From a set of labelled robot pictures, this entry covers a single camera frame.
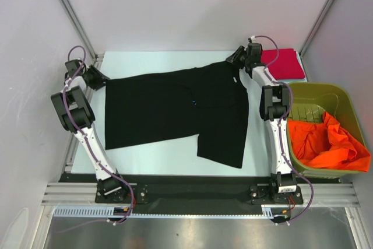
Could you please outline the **right aluminium corner post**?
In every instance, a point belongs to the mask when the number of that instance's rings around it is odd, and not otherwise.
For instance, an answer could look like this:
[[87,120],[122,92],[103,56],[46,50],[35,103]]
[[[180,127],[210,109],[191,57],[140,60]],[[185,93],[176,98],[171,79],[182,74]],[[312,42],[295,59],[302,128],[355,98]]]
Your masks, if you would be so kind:
[[304,57],[307,50],[309,49],[311,43],[313,42],[318,30],[321,28],[323,22],[325,21],[328,13],[330,12],[333,4],[336,0],[326,0],[324,5],[322,6],[321,11],[319,12],[318,16],[316,17],[315,23],[312,25],[304,43],[302,44],[299,55],[301,58]]

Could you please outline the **olive green plastic basket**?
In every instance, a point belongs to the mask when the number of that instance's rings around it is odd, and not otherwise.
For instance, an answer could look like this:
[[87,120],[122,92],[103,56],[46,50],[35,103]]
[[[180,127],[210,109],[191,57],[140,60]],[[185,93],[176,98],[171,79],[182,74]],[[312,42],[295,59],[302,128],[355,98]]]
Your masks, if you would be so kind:
[[[289,113],[288,121],[321,123],[323,113],[327,112],[335,117],[344,129],[365,146],[365,140],[360,130],[353,104],[345,90],[332,84],[307,82],[293,82],[290,87],[293,93],[293,106]],[[308,167],[295,157],[289,132],[287,133],[287,139],[291,162],[294,168],[305,177],[335,179],[346,175],[366,173]]]

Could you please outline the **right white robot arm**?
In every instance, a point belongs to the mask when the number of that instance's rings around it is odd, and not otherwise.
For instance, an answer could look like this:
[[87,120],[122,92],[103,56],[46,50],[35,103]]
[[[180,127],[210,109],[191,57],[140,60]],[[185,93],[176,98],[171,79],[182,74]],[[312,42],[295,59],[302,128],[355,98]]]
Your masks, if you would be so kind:
[[261,88],[259,115],[269,133],[272,172],[263,199],[274,204],[286,204],[297,191],[296,174],[290,163],[287,143],[287,119],[293,105],[293,94],[284,82],[279,82],[262,62],[263,48],[255,37],[246,47],[239,46],[226,61],[243,69]]

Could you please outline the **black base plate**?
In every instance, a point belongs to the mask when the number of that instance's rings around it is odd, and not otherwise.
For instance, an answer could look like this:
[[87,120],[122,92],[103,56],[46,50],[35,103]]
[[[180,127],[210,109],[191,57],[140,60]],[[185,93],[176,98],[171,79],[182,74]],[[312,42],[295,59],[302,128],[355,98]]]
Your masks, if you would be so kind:
[[[270,177],[125,176],[130,193],[124,202],[110,203],[97,195],[100,205],[134,204],[134,214],[170,216],[256,215],[263,205],[289,211],[303,203],[299,188],[286,204],[265,202]],[[64,174],[59,183],[97,183],[92,174]]]

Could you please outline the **folded red t shirt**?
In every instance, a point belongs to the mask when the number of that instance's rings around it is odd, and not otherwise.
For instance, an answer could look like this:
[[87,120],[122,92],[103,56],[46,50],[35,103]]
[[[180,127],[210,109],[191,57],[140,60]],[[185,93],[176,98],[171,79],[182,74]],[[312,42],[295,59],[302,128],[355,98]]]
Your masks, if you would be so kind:
[[296,50],[279,49],[277,60],[269,65],[269,72],[276,80],[301,80],[305,78]]

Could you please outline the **orange t shirt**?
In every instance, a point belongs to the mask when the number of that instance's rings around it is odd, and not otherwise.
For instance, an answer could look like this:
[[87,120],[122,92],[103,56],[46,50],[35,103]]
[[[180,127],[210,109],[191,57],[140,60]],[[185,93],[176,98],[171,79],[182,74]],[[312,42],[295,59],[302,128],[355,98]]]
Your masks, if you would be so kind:
[[368,172],[371,154],[335,117],[327,112],[321,123],[288,121],[295,157],[315,169]]

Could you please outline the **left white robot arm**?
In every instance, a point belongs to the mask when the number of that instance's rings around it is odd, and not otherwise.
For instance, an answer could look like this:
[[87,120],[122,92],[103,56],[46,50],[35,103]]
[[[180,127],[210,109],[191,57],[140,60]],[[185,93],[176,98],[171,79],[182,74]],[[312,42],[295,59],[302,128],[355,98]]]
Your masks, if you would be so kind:
[[127,199],[130,190],[117,169],[110,163],[102,147],[94,122],[96,120],[85,90],[105,86],[109,78],[95,66],[86,67],[81,59],[68,60],[63,89],[51,96],[52,104],[64,130],[70,132],[84,147],[96,174],[97,195],[110,203]]

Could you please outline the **aluminium corner post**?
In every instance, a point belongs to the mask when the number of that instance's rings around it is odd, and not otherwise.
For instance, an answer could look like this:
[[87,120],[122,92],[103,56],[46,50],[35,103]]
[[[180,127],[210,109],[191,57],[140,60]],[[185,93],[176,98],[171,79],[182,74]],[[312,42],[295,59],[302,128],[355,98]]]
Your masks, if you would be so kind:
[[321,28],[323,22],[325,21],[328,13],[330,12],[333,4],[336,0],[326,0],[324,5],[322,6],[321,11],[319,12],[318,16],[316,17],[315,23],[312,25],[304,43],[302,44],[299,55],[301,58],[304,57],[307,50],[309,49],[311,43],[313,42],[318,30]]
[[87,33],[80,21],[78,14],[76,13],[70,0],[59,0],[63,10],[65,11],[67,17],[69,18],[73,28],[75,29],[78,37],[80,38],[83,46],[86,48],[87,53],[90,55],[90,58],[95,61],[98,57],[94,47],[89,40]]

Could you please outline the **left aluminium corner post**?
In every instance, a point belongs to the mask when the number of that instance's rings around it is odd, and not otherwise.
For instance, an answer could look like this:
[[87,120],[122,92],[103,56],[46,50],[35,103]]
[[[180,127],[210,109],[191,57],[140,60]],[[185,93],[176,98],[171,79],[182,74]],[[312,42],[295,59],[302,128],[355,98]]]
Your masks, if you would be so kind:
[[73,28],[75,29],[78,37],[80,38],[83,46],[86,48],[87,53],[90,55],[90,58],[95,61],[98,57],[94,47],[89,40],[87,33],[80,21],[78,14],[76,13],[70,0],[59,0],[63,10],[65,11],[67,17],[69,18]]

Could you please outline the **black t shirt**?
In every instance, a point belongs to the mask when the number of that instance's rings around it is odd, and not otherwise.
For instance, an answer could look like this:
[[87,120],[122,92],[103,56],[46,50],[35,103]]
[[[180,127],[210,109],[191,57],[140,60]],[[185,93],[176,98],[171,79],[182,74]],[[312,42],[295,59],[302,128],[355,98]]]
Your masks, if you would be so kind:
[[200,68],[109,80],[105,147],[197,136],[197,155],[241,168],[249,117],[240,71],[223,61]]

